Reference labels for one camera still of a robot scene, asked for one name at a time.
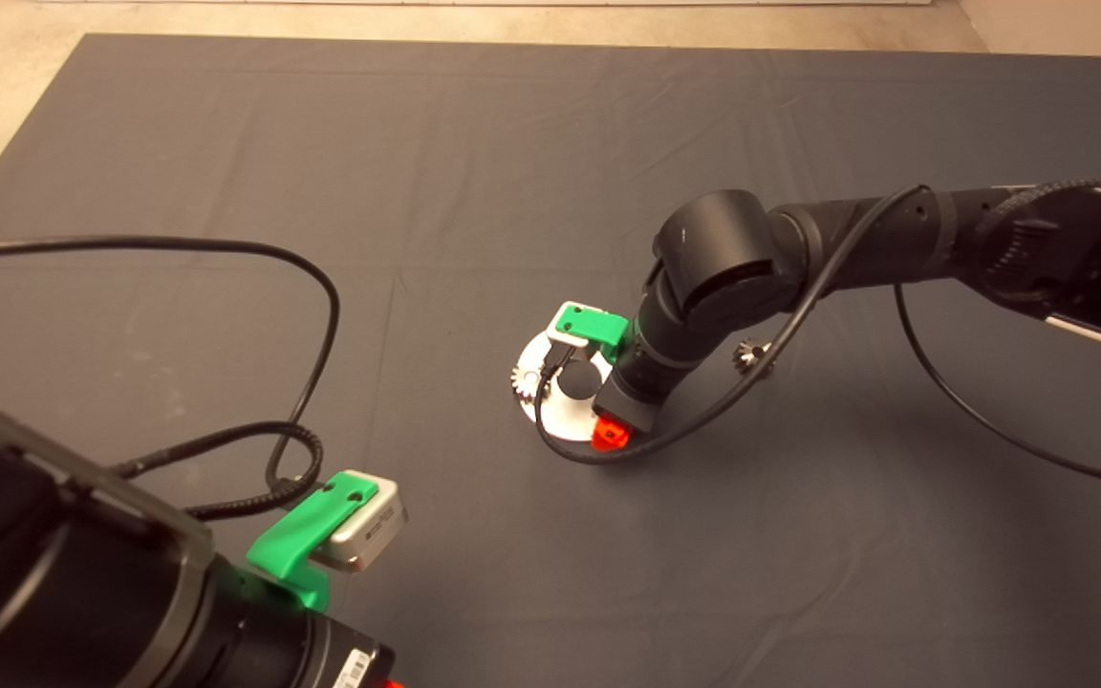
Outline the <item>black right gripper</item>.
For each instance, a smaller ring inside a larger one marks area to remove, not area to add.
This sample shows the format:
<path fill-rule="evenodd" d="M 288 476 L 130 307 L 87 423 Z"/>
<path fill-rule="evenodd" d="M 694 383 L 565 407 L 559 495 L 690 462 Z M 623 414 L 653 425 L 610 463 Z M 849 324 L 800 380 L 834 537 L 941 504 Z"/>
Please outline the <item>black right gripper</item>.
<path fill-rule="evenodd" d="M 655 430 L 674 389 L 698 367 L 698 343 L 667 313 L 640 313 L 630 340 L 595 397 L 593 450 L 615 452 L 633 434 Z"/>

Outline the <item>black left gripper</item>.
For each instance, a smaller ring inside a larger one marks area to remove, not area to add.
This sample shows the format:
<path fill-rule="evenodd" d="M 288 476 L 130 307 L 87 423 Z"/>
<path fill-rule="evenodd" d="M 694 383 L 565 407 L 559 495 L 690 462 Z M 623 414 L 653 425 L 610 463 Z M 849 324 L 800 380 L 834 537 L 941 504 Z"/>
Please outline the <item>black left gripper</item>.
<path fill-rule="evenodd" d="M 232 565 L 212 565 L 178 654 L 179 687 L 405 688 L 392 648 Z"/>

